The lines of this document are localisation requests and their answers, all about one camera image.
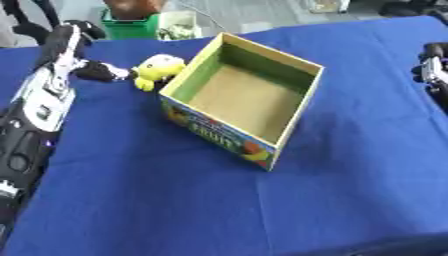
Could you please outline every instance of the floor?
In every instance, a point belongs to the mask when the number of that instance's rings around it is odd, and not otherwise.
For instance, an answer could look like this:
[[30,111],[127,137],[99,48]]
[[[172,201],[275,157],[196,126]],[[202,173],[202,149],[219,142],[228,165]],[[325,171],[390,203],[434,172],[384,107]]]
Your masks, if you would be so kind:
[[[101,25],[101,11],[105,8],[102,0],[52,1],[62,20],[87,19]],[[168,0],[164,11],[193,8],[212,17],[228,32],[248,33],[298,24],[376,19],[380,18],[377,14],[379,7],[387,0],[357,0],[351,3],[347,13],[329,14],[310,13],[307,1],[309,0]],[[20,2],[33,21],[48,26],[43,14],[31,0]],[[213,36],[223,30],[206,15],[198,14],[198,24],[204,36]],[[34,42],[24,37],[20,37],[16,44],[30,45],[34,45]]]

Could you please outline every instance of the green container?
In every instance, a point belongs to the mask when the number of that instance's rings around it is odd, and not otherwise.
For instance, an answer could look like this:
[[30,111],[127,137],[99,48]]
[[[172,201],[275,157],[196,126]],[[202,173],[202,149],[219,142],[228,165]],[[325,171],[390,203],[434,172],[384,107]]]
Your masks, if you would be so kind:
[[101,21],[110,39],[157,38],[159,14],[152,14],[144,20],[115,20],[106,9]]

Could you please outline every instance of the blue fabric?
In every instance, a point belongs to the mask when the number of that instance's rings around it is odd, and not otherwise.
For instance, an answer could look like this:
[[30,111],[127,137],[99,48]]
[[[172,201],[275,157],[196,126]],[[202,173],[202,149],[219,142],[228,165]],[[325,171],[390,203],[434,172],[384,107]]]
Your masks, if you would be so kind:
[[[75,81],[78,98],[7,255],[272,255],[448,231],[448,120],[412,81],[429,17],[244,35],[326,66],[273,173],[162,116],[155,94]],[[207,40],[101,42],[92,59],[131,67],[191,59]],[[37,49],[0,51],[0,104]]]

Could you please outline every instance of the open box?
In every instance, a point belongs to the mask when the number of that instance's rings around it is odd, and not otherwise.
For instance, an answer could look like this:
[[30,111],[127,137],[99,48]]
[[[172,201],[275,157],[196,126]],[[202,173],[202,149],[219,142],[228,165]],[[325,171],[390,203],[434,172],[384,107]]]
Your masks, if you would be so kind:
[[323,69],[223,33],[160,95],[171,120],[272,170]]

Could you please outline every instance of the robotic arm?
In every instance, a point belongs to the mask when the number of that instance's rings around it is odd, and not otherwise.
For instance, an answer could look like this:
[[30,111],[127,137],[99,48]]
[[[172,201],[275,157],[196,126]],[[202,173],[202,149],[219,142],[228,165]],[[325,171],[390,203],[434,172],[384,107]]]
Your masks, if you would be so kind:
[[75,99],[69,76],[99,66],[110,81],[130,72],[108,69],[84,60],[84,47],[104,33],[89,22],[67,21],[50,34],[34,73],[23,83],[10,105],[0,111],[0,247],[17,215],[33,195]]
[[419,56],[421,66],[412,69],[414,80],[424,82],[426,91],[448,114],[448,43],[430,43]]

